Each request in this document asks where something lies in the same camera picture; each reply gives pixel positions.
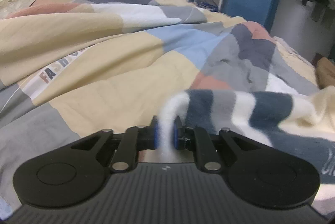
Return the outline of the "white blue striped fleece sweater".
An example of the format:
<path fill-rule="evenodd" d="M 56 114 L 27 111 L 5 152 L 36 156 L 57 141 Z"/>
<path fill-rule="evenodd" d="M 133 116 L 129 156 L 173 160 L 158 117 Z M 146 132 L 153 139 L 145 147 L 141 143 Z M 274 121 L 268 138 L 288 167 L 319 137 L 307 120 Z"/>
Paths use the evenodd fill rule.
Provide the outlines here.
<path fill-rule="evenodd" d="M 201 127 L 210 134 L 221 128 L 312 163 L 321 186 L 312 206 L 334 216 L 334 87 L 312 95 L 271 91 L 186 90 L 170 98 L 158 115 L 161 157 L 172 151 L 173 124 Z"/>

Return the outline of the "colourful patchwork quilt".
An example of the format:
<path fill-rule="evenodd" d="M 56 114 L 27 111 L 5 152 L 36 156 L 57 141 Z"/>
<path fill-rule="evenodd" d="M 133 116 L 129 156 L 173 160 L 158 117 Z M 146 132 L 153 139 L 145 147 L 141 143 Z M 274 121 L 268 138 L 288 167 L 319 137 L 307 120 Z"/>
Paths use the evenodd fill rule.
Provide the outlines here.
<path fill-rule="evenodd" d="M 222 90 L 188 120 L 230 124 L 236 91 L 310 95 L 313 68 L 263 26 L 186 0 L 36 0 L 1 20 L 1 219 L 26 160 L 143 125 L 174 94 Z"/>

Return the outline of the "small items on nightstand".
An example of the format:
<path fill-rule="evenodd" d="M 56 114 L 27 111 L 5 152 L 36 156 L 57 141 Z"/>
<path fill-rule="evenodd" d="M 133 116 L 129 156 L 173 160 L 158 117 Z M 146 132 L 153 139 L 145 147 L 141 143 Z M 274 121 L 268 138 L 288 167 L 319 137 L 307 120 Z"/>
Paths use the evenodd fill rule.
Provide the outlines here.
<path fill-rule="evenodd" d="M 194 5 L 202 8 L 202 9 L 206 9 L 206 10 L 209 10 L 209 11 L 212 11 L 212 12 L 218 11 L 217 6 L 215 6 L 213 4 L 210 4 L 210 3 L 207 3 L 204 0 L 186 0 L 186 1 L 188 3 L 193 3 Z"/>

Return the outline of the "brown hoodie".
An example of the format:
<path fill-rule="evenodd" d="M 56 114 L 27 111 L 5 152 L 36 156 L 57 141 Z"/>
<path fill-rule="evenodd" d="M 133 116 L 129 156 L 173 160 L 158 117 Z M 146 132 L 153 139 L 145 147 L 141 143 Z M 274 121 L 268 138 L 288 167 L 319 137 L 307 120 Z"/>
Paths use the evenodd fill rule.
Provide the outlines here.
<path fill-rule="evenodd" d="M 335 86 L 335 65 L 330 60 L 322 57 L 317 62 L 316 78 L 319 89 Z"/>

